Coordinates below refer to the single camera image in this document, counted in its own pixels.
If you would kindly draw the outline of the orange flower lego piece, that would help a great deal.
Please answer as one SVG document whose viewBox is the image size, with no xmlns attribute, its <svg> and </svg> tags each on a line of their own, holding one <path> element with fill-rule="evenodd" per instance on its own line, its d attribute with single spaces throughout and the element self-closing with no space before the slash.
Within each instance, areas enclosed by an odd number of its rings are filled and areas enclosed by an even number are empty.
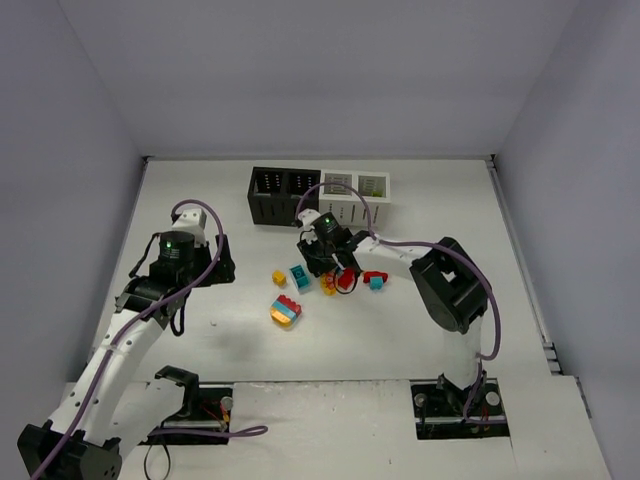
<svg viewBox="0 0 640 480">
<path fill-rule="evenodd" d="M 324 292 L 325 295 L 332 296 L 337 293 L 336 277 L 334 272 L 328 272 L 323 274 L 320 277 L 320 284 L 321 284 L 322 291 Z"/>
</svg>

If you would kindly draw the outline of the teal lego brick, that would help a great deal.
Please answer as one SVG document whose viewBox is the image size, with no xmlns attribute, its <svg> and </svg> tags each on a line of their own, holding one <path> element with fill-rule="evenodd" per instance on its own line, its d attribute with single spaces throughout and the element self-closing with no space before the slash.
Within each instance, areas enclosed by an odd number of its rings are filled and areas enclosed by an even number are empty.
<svg viewBox="0 0 640 480">
<path fill-rule="evenodd" d="M 312 286 L 312 280 L 306 269 L 298 264 L 289 268 L 289 274 L 299 293 L 307 292 Z"/>
</svg>

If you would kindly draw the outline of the large red lego brick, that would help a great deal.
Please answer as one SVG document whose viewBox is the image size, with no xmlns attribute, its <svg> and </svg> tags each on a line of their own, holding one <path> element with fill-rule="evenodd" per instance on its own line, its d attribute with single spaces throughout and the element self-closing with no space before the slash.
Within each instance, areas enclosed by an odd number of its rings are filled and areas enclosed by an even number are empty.
<svg viewBox="0 0 640 480">
<path fill-rule="evenodd" d="M 340 294 L 349 294 L 356 288 L 357 282 L 358 273 L 354 269 L 347 268 L 342 270 L 336 276 L 336 291 Z"/>
</svg>

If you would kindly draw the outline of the small orange lego cube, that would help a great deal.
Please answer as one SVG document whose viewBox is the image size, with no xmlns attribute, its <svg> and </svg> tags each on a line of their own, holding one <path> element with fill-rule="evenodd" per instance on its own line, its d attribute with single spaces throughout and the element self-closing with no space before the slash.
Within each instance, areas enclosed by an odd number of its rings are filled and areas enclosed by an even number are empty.
<svg viewBox="0 0 640 480">
<path fill-rule="evenodd" d="M 282 271 L 276 270 L 272 274 L 272 281 L 276 285 L 278 285 L 279 287 L 282 287 L 282 286 L 284 286 L 286 284 L 287 278 L 286 278 L 286 275 Z"/>
</svg>

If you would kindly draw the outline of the yellow red arch lego stack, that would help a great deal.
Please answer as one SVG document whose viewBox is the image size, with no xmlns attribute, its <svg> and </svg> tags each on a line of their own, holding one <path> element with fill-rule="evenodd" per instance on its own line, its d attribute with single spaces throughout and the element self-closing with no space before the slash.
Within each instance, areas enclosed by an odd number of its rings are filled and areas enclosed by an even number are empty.
<svg viewBox="0 0 640 480">
<path fill-rule="evenodd" d="M 365 284 L 368 284 L 372 279 L 378 278 L 383 283 L 386 283 L 389 275 L 386 272 L 381 271 L 365 271 L 363 273 L 363 281 Z"/>
</svg>

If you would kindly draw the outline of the red blue orange lego stack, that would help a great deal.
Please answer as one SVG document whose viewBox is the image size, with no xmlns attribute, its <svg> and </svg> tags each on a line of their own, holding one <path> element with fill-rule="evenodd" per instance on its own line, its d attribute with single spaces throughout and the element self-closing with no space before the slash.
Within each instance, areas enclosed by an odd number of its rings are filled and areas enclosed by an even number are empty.
<svg viewBox="0 0 640 480">
<path fill-rule="evenodd" d="M 270 306 L 272 321 L 281 328 L 290 329 L 302 314 L 302 306 L 286 295 L 279 295 Z"/>
</svg>

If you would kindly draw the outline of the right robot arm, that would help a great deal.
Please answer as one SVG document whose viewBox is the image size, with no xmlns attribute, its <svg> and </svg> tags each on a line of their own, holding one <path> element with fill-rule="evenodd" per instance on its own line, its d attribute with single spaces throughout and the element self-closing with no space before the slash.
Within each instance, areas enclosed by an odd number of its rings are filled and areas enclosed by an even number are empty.
<svg viewBox="0 0 640 480">
<path fill-rule="evenodd" d="M 365 230 L 355 234 L 331 213 L 305 209 L 296 225 L 303 229 L 297 248 L 309 271 L 386 273 L 415 285 L 430 318 L 443 330 L 444 383 L 466 391 L 477 380 L 482 321 L 489 298 L 475 266 L 459 243 L 445 237 L 435 246 L 375 239 Z"/>
</svg>

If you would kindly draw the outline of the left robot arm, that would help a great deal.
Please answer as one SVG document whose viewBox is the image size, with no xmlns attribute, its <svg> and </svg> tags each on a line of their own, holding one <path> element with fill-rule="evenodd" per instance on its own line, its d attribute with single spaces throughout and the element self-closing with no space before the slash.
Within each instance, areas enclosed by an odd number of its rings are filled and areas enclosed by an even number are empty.
<svg viewBox="0 0 640 480">
<path fill-rule="evenodd" d="M 165 419 L 199 404 L 199 377 L 174 366 L 155 373 L 132 402 L 123 395 L 165 330 L 181 335 L 186 301 L 197 287 L 231 283 L 227 237 L 211 248 L 187 231 L 159 234 L 159 256 L 117 298 L 109 329 L 74 387 L 42 425 L 28 424 L 17 446 L 33 479 L 115 479 L 124 460 Z"/>
</svg>

